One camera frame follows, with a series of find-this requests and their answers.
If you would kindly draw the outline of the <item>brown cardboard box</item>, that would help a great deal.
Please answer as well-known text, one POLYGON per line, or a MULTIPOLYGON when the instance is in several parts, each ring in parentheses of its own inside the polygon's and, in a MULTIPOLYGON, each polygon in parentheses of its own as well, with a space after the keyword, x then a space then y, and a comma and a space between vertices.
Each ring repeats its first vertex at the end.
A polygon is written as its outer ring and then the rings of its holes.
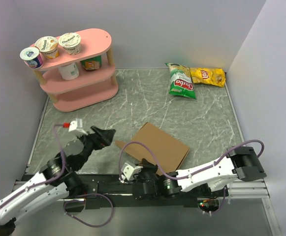
MULTIPOLYGON (((146 145, 156 156, 160 166, 166 173, 177 170, 190 150, 189 146, 149 122, 146 122, 139 129, 131 141, 141 142, 146 145)), ((125 152, 138 161, 145 158, 150 163, 157 164, 151 154, 139 144, 127 146, 125 152)))

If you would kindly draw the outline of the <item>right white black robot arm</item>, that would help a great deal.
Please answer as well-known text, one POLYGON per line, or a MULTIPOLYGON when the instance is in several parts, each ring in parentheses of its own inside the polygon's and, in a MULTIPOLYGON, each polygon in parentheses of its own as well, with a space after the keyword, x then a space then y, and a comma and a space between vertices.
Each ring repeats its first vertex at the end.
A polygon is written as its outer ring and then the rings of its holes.
POLYGON ((157 174, 160 169, 144 161, 127 177, 133 183, 136 199, 176 198, 194 193, 197 197, 214 198, 226 193, 226 187, 236 180, 251 182, 264 179, 267 174, 253 147, 233 146, 220 158, 209 163, 157 174))

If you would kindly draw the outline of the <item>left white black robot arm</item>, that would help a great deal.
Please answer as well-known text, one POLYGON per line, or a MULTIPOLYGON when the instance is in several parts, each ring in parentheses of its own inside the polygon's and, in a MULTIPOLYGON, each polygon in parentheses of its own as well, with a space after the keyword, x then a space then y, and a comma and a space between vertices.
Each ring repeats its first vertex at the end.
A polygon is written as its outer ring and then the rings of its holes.
POLYGON ((80 196, 84 186, 76 172, 94 150, 110 146, 116 133, 115 129, 104 130, 96 126, 91 126, 93 132, 89 133, 77 121, 55 124, 53 128, 58 127, 67 128, 76 140, 65 147, 60 146, 59 153, 30 180, 0 200, 0 236, 11 235, 16 222, 23 216, 58 199, 80 196))

